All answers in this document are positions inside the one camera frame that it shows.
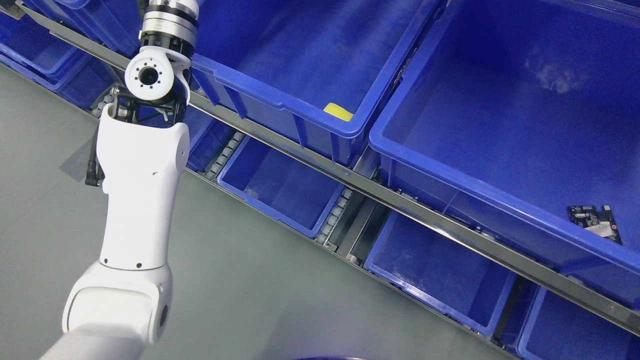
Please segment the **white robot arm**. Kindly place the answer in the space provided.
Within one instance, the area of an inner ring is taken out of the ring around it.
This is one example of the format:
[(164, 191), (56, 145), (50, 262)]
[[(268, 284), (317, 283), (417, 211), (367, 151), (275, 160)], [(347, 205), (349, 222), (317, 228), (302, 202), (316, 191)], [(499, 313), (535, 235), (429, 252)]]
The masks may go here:
[(62, 336), (44, 360), (137, 360), (167, 328), (170, 226), (190, 155), (192, 57), (199, 0), (151, 0), (125, 84), (103, 107), (90, 166), (108, 196), (102, 248), (73, 285)]

